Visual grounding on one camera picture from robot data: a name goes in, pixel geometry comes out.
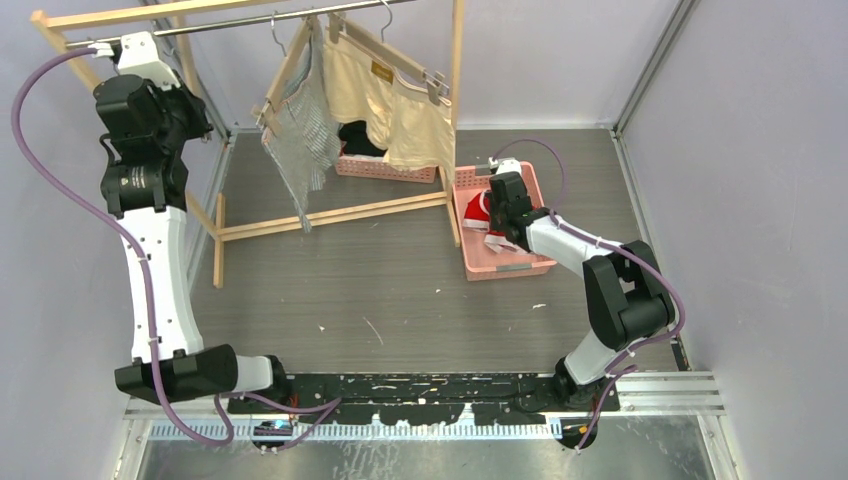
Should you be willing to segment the red underwear white trim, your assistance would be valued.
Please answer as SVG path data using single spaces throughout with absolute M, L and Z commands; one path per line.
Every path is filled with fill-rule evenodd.
M 527 250 L 492 228 L 491 200 L 492 192 L 486 189 L 477 192 L 466 204 L 461 227 L 470 236 L 469 245 L 474 250 L 491 254 L 527 255 Z

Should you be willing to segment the wooden hanger of red underwear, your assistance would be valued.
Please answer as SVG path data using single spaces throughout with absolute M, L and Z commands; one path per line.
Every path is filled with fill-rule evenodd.
M 176 35 L 176 49 L 182 70 L 183 80 L 187 88 L 196 96 L 202 96 L 198 73 L 196 70 L 191 43 L 187 35 Z

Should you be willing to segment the wooden hanger of striped underwear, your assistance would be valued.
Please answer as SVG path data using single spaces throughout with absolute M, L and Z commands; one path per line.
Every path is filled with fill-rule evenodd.
M 270 128 L 276 134 L 281 131 L 276 115 L 285 97 L 286 84 L 293 77 L 302 53 L 310 43 L 315 24 L 314 15 L 306 16 L 300 23 L 291 42 L 284 48 L 284 59 L 271 81 L 264 103 L 261 106 L 255 105 L 252 109 L 259 128 Z

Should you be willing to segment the grey striped underwear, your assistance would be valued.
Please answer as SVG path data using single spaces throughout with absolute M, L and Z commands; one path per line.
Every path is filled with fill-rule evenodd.
M 301 227 L 308 232 L 308 195 L 323 188 L 326 171 L 338 162 L 339 124 L 329 111 L 325 92 L 324 39 L 318 27 L 295 59 L 292 75 L 282 83 L 282 99 L 272 105 L 273 122 L 262 145 L 287 187 Z

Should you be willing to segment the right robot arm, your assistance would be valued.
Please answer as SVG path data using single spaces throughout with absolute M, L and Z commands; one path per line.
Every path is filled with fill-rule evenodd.
M 567 410 L 590 402 L 612 366 L 669 326 L 676 308 L 660 279 L 651 247 L 643 241 L 605 241 L 533 205 L 523 178 L 514 172 L 489 180 L 490 226 L 521 250 L 545 256 L 582 279 L 589 331 L 561 358 L 551 380 Z

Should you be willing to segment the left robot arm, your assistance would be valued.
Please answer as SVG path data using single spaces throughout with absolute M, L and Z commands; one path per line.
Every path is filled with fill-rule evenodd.
M 184 86 L 160 88 L 134 74 L 106 80 L 93 97 L 107 129 L 101 193 L 109 217 L 127 233 L 134 311 L 131 363 L 115 370 L 117 388 L 154 404 L 252 392 L 265 411 L 282 411 L 292 387 L 280 360 L 241 356 L 228 344 L 205 346 L 195 321 L 182 153 L 211 129 L 204 102 Z

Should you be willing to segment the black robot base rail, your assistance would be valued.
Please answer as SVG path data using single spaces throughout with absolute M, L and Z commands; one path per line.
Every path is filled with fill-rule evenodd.
M 591 415 L 602 402 L 605 411 L 620 408 L 606 380 L 576 390 L 557 375 L 533 372 L 441 374 L 295 374 L 280 390 L 261 395 L 296 409 L 314 411 L 298 420 L 311 423 L 338 399 L 324 425 L 366 425 L 374 419 L 389 426 L 448 426 L 465 409 L 475 426 L 531 425 L 547 414 Z

